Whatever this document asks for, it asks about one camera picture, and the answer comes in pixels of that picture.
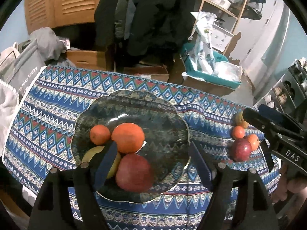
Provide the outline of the person right hand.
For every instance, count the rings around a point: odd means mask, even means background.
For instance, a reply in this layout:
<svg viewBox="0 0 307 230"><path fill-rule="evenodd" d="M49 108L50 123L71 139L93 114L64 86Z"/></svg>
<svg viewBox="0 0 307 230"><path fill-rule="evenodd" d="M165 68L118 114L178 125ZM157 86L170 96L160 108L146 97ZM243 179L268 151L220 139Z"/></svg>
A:
<svg viewBox="0 0 307 230"><path fill-rule="evenodd" d="M288 197L288 192L294 194L301 194L306 199L306 178L297 177L293 179L287 179L288 166L283 163L279 173L279 178L276 190L272 193L271 199L274 203L278 201L285 201Z"/></svg>

